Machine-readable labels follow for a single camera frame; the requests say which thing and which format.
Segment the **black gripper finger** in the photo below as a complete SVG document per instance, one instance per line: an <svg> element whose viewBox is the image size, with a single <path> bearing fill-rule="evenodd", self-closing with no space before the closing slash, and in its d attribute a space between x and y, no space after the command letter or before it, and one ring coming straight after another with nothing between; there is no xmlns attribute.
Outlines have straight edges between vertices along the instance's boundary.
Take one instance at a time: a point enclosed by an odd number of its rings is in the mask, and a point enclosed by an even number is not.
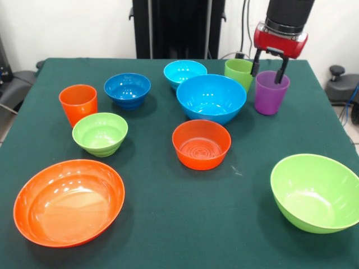
<svg viewBox="0 0 359 269"><path fill-rule="evenodd" d="M283 60L283 63L281 65L280 69L276 72L276 77L275 77L275 80L274 80L275 84L281 84L282 83L282 79L283 79L283 76L284 76L285 70L287 68L288 61L289 61L289 58L286 57L286 56L281 56L281 58Z"/></svg>
<svg viewBox="0 0 359 269"><path fill-rule="evenodd" d="M252 69L251 69L251 76L256 76L258 71L259 71L259 67L260 67L260 54L261 54L261 49L257 49L256 50L256 54L254 56L253 59L253 63L252 63Z"/></svg>

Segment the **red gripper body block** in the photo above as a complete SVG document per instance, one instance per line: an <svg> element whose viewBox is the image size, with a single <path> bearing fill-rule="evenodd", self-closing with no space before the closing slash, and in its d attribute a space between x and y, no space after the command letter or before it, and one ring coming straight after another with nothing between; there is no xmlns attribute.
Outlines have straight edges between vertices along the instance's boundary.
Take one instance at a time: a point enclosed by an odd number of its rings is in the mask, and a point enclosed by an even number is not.
<svg viewBox="0 0 359 269"><path fill-rule="evenodd" d="M259 22L254 33L256 54L261 52L278 55L290 59L297 59L308 40L307 33L294 36L281 35L273 32L263 22Z"/></svg>

